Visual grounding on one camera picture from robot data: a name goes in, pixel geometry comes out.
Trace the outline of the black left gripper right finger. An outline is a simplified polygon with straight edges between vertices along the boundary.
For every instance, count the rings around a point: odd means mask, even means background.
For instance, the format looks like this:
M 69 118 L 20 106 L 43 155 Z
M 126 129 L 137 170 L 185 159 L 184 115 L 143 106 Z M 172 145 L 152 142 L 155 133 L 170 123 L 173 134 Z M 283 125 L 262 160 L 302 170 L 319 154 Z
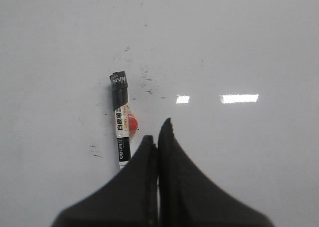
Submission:
M 272 227 L 261 212 L 214 184 L 184 152 L 171 119 L 158 139 L 160 224 L 163 227 Z

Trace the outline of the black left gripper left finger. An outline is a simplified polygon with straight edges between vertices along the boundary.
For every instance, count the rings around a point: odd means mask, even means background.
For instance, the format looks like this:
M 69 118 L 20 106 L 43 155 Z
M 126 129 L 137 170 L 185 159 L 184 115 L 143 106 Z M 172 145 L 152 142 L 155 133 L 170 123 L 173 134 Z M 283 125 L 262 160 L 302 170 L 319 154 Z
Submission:
M 130 161 L 101 189 L 64 209 L 54 227 L 156 227 L 158 150 L 145 135 Z

